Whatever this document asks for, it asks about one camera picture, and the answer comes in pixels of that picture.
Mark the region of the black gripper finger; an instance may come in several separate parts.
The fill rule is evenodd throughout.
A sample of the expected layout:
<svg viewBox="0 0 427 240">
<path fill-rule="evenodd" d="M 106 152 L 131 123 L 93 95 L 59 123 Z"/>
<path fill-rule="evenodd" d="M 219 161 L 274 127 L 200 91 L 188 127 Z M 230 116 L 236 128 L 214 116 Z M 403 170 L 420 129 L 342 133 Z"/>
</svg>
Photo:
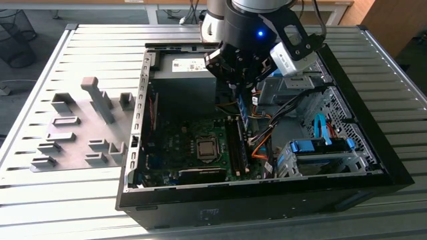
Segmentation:
<svg viewBox="0 0 427 240">
<path fill-rule="evenodd" d="M 263 81 L 278 69 L 271 56 L 264 60 L 254 58 L 250 68 L 244 70 L 244 86 L 248 88 Z"/>
<path fill-rule="evenodd" d="M 216 81 L 226 84 L 231 89 L 236 89 L 240 85 L 240 77 L 235 69 L 226 62 L 220 49 L 207 52 L 203 55 L 206 69 L 215 76 Z"/>
</svg>

